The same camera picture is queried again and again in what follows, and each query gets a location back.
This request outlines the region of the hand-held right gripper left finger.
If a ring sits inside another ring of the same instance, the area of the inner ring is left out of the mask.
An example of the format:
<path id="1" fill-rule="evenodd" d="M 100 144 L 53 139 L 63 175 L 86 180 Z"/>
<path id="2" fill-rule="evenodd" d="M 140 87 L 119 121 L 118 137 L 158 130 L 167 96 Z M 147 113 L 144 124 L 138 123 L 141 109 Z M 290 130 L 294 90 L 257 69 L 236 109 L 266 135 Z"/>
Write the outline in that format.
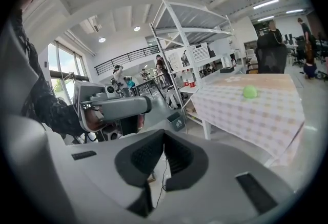
<path id="1" fill-rule="evenodd" d="M 95 144 L 67 146 L 48 138 L 74 224 L 150 223 L 148 177 L 163 153 L 163 130 Z"/>

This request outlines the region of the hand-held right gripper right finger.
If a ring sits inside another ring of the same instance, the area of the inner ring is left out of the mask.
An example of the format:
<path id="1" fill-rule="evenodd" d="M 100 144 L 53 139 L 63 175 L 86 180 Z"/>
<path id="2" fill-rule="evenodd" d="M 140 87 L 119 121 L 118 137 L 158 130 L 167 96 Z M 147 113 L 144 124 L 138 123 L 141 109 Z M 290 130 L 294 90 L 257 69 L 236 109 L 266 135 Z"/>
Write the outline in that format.
<path id="1" fill-rule="evenodd" d="M 153 213 L 160 224 L 259 224 L 293 196 L 282 178 L 237 148 L 170 131 L 163 141 L 171 177 Z"/>

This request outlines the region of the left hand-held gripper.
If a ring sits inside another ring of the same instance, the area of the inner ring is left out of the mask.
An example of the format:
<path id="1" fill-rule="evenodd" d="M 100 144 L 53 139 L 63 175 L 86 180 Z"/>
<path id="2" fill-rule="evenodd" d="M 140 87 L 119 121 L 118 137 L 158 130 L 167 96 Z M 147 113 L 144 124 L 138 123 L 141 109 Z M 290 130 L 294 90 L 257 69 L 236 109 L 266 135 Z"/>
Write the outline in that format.
<path id="1" fill-rule="evenodd" d="M 116 98 L 108 99 L 103 85 L 89 82 L 75 83 L 73 107 L 85 131 L 91 132 L 85 119 L 85 111 L 89 108 L 102 109 L 101 120 L 105 126 L 98 130 L 99 132 L 105 128 L 109 128 L 110 132 L 118 131 L 121 135 L 139 131 L 139 117 L 152 110 L 151 100 L 146 96 L 125 97 L 116 94 Z"/>

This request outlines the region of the green ball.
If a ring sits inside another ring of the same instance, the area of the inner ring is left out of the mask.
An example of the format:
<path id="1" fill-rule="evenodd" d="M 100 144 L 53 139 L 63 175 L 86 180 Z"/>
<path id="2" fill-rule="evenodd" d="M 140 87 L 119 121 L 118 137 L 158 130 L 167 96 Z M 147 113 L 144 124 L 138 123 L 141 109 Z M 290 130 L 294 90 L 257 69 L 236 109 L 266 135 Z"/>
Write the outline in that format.
<path id="1" fill-rule="evenodd" d="M 243 97 L 247 99 L 254 99 L 258 96 L 258 91 L 255 86 L 247 85 L 243 88 Z"/>

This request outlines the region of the person's left forearm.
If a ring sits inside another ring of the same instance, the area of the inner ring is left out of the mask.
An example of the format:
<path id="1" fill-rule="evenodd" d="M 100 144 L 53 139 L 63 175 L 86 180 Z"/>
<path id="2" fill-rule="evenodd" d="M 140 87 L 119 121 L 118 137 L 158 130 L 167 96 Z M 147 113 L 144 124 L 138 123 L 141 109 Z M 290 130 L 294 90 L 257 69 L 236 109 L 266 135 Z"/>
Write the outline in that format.
<path id="1" fill-rule="evenodd" d="M 34 110 L 39 120 L 50 127 L 53 132 L 73 137 L 86 133 L 80 125 L 73 106 L 61 104 L 52 94 L 39 98 L 34 103 Z"/>

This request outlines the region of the person's left hand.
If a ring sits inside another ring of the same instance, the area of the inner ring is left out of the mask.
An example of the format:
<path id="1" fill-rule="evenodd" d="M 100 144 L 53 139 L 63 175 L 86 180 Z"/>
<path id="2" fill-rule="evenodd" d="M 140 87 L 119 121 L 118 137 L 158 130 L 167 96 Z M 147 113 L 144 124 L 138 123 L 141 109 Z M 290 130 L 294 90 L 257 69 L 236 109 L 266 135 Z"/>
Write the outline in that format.
<path id="1" fill-rule="evenodd" d="M 102 109 L 93 110 L 89 108 L 85 111 L 86 124 L 91 132 L 96 132 L 105 126 L 101 118 L 103 118 Z"/>

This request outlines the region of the black metal railing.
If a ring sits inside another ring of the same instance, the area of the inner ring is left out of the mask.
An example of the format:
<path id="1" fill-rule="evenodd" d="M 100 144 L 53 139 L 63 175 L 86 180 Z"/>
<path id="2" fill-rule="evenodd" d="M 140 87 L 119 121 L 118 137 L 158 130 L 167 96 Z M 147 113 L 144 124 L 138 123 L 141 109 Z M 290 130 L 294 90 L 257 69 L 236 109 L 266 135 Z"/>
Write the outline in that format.
<path id="1" fill-rule="evenodd" d="M 159 47 L 157 45 L 155 46 L 149 46 L 146 48 L 141 48 L 139 50 L 132 51 L 130 53 L 126 53 L 123 55 L 120 55 L 118 57 L 115 57 L 113 59 L 110 59 L 106 62 L 103 62 L 97 66 L 95 66 L 95 70 L 98 75 L 101 75 L 107 71 L 113 70 L 116 66 L 122 66 L 126 63 L 133 62 L 135 60 L 158 54 L 160 52 Z"/>

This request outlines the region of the dark waste bin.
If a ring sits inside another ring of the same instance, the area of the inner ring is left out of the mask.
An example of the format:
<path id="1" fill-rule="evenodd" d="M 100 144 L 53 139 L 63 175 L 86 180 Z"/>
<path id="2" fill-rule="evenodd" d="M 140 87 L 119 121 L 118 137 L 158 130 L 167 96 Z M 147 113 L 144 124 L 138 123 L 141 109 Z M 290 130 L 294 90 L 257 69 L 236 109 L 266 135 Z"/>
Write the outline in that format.
<path id="1" fill-rule="evenodd" d="M 180 112 L 174 112 L 167 117 L 168 128 L 174 132 L 182 132 L 187 129 L 184 116 Z"/>

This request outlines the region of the large window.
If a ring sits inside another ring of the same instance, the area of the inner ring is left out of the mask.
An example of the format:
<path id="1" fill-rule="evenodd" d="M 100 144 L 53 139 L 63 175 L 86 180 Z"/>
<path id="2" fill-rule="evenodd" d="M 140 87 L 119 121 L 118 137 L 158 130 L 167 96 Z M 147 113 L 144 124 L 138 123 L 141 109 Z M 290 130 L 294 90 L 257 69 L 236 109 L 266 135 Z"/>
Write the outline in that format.
<path id="1" fill-rule="evenodd" d="M 74 93 L 74 80 L 70 73 L 82 76 L 88 81 L 88 75 L 81 55 L 54 41 L 47 46 L 48 67 L 51 84 L 56 97 L 71 101 Z"/>

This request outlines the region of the white perforated crate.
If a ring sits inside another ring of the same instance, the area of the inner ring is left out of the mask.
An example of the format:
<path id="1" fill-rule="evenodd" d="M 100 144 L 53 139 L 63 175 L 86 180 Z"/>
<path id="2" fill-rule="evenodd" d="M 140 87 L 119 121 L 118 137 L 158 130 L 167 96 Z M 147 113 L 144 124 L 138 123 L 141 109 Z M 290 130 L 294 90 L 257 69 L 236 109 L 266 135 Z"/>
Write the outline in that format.
<path id="1" fill-rule="evenodd" d="M 195 63 L 199 63 L 203 60 L 207 60 L 210 58 L 208 45 L 207 43 L 201 43 L 199 45 L 193 45 L 190 47 L 191 54 L 194 58 Z"/>

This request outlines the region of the person's dark patterned jacket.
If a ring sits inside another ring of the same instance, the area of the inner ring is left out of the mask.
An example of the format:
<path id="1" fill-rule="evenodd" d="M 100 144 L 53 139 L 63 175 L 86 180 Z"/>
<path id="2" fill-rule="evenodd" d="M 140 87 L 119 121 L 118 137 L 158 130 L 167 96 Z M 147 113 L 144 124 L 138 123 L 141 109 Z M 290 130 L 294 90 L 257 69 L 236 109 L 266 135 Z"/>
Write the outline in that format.
<path id="1" fill-rule="evenodd" d="M 53 92 L 49 88 L 39 65 L 38 53 L 25 34 L 21 9 L 16 9 L 12 12 L 10 22 L 13 25 L 18 41 L 23 48 L 23 52 L 27 57 L 29 66 L 38 77 L 24 103 L 22 115 L 32 118 L 40 123 L 45 123 L 44 112 L 48 111 L 52 105 L 51 100 L 54 99 Z"/>

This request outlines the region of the white metal shelf rack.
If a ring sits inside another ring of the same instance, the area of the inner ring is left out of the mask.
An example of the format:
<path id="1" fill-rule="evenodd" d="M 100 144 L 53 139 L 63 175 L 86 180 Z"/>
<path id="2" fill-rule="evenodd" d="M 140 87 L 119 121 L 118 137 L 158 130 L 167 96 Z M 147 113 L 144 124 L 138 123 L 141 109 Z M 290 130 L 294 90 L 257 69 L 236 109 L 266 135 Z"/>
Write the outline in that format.
<path id="1" fill-rule="evenodd" d="M 224 68 L 232 66 L 229 39 L 234 33 L 222 30 L 223 26 L 231 25 L 227 16 L 207 8 L 161 1 L 149 26 L 172 79 L 181 110 L 186 112 L 190 100 L 184 100 L 182 96 L 190 97 L 202 88 L 207 76 L 217 74 L 218 61 Z M 201 43 L 207 43 L 210 58 L 195 63 L 190 47 Z"/>

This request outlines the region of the black office chair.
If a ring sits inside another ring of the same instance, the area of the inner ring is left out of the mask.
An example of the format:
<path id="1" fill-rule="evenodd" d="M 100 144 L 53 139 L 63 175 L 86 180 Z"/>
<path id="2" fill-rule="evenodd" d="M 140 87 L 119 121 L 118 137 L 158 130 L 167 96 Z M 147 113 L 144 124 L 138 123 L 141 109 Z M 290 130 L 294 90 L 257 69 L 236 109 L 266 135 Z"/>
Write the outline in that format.
<path id="1" fill-rule="evenodd" d="M 287 48 L 270 34 L 260 36 L 255 50 L 259 74 L 283 74 L 286 67 Z"/>

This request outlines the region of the long ceiling strip light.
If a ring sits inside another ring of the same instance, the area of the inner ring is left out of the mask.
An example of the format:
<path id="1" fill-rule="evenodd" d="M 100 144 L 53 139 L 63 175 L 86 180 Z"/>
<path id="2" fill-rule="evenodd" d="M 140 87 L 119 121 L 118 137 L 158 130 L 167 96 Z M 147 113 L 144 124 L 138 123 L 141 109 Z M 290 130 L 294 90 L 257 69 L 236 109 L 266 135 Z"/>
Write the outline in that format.
<path id="1" fill-rule="evenodd" d="M 268 2 L 265 2 L 265 3 L 258 4 L 256 6 L 254 6 L 253 9 L 257 10 L 257 9 L 260 9 L 260 8 L 265 7 L 265 6 L 269 6 L 269 5 L 278 3 L 278 2 L 279 2 L 279 0 L 271 0 L 271 1 L 268 1 Z"/>

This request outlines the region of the white black-strapped bag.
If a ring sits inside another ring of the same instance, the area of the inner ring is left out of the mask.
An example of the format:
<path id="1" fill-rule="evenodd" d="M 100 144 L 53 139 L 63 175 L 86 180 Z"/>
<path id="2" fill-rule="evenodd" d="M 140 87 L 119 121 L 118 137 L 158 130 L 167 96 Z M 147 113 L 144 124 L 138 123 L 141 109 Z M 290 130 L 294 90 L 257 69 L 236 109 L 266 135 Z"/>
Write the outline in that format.
<path id="1" fill-rule="evenodd" d="M 174 88 L 167 90 L 165 100 L 170 110 L 176 110 L 181 108 L 181 104 L 178 100 L 178 96 Z"/>

